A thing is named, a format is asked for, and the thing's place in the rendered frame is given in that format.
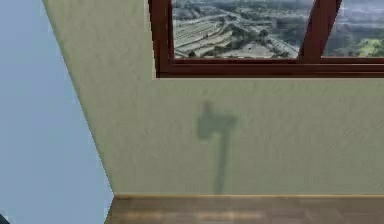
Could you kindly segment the brown framed window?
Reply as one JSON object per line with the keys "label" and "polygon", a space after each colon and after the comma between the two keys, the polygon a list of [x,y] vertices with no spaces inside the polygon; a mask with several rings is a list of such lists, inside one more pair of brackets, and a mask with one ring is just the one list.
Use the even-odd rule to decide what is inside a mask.
{"label": "brown framed window", "polygon": [[148,0],[157,78],[383,78],[384,57],[323,55],[343,0],[315,0],[295,59],[177,59],[171,0]]}

